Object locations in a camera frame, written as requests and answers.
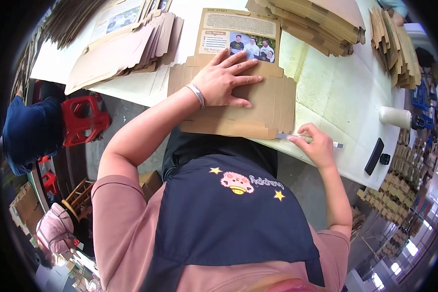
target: hand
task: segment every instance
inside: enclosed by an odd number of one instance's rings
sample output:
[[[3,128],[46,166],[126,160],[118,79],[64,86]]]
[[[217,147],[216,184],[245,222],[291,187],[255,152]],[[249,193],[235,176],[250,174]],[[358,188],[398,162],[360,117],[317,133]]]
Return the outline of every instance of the hand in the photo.
[[[393,22],[394,22],[394,24],[396,25],[396,26],[403,26],[404,25],[404,22],[405,22],[405,19],[404,19],[404,17],[399,13],[399,12],[397,12],[397,11],[394,11],[394,14],[393,14]]]
[[[244,70],[255,66],[258,60],[248,60],[236,64],[237,61],[246,56],[246,51],[241,51],[226,58],[228,48],[218,53],[211,62],[204,67],[192,80],[204,97],[204,105],[214,106],[234,106],[251,108],[252,104],[241,98],[232,96],[232,89],[236,86],[252,84],[263,80],[261,76],[235,76]]]
[[[19,97],[23,98],[23,90],[21,90],[21,87],[19,87],[19,89],[16,92],[15,96],[19,96]]]
[[[310,144],[298,136],[288,137],[287,139],[302,149],[320,170],[334,166],[333,139],[318,130],[312,123],[301,126],[297,131],[299,134],[303,132],[305,132],[304,136],[313,138]]]

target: cartoon sheep print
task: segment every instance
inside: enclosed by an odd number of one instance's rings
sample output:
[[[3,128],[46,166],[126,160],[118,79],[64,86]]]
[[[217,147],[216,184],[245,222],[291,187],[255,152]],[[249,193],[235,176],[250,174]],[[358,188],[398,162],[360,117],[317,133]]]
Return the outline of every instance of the cartoon sheep print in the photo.
[[[237,195],[242,195],[245,192],[253,193],[255,191],[248,178],[235,172],[224,172],[220,183],[230,188]]]

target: red plastic stool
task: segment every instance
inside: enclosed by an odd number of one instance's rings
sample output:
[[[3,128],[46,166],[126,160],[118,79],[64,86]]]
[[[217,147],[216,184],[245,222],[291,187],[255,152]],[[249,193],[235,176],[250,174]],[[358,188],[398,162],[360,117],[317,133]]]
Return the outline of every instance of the red plastic stool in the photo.
[[[38,164],[42,164],[44,162],[50,161],[52,158],[50,157],[50,155],[44,156],[39,158],[39,160],[37,161]]]
[[[53,194],[58,194],[57,175],[49,170],[42,176],[42,181],[44,179],[46,180],[44,181],[44,191],[46,193],[52,192]]]
[[[72,98],[62,102],[62,110],[65,122],[64,147],[70,147],[81,143],[92,142],[99,132],[107,129],[110,125],[110,116],[107,112],[101,112],[97,102],[101,101],[100,95],[96,94]],[[93,117],[79,118],[82,105],[89,103]],[[91,130],[92,133],[86,137],[84,131]]]
[[[41,101],[41,85],[41,80],[36,80],[34,83],[33,104]]]

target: concrete floor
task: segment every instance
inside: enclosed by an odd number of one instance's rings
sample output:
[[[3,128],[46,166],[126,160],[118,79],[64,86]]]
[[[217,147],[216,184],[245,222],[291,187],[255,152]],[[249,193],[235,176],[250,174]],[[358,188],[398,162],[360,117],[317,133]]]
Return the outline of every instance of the concrete floor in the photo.
[[[122,128],[124,124],[147,109],[147,107],[111,96],[102,95],[102,99],[105,104],[105,109],[111,116],[112,123],[111,126],[104,131],[103,138],[100,141],[86,144],[88,177],[91,180],[95,180],[97,177],[100,157],[113,135]],[[161,170],[168,138],[169,137],[164,140],[148,160],[138,167],[138,172],[143,173]],[[315,230],[325,229],[325,192],[321,176],[316,167],[283,153],[279,153],[278,159],[279,168],[277,178],[293,191],[313,228]],[[349,201],[351,204],[356,203],[359,199],[356,196],[356,192],[360,188],[360,184],[346,178],[342,178],[342,182],[344,183]]]

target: pink t-shirt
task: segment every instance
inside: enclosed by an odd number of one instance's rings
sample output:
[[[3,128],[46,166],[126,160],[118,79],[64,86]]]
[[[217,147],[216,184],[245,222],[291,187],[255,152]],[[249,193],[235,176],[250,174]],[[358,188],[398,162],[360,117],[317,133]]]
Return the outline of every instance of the pink t-shirt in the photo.
[[[110,175],[94,184],[94,252],[104,290],[140,290],[153,255],[164,188],[165,184],[146,204],[139,183],[130,178]],[[319,250],[326,288],[339,292],[347,274],[349,239],[337,231],[315,232],[311,226],[310,230]],[[177,291],[238,291],[275,273],[291,273],[308,280],[304,262],[187,265],[182,272]]]
[[[73,222],[67,211],[57,203],[52,204],[50,210],[44,214],[44,217],[42,217],[40,228],[36,228],[37,236],[45,246],[47,245],[47,242],[50,242],[54,237],[65,233],[67,230],[73,233]],[[61,254],[64,251],[69,250],[68,245],[63,240],[67,237],[68,236],[65,234],[52,240],[52,242],[50,242],[50,251],[52,253]]]

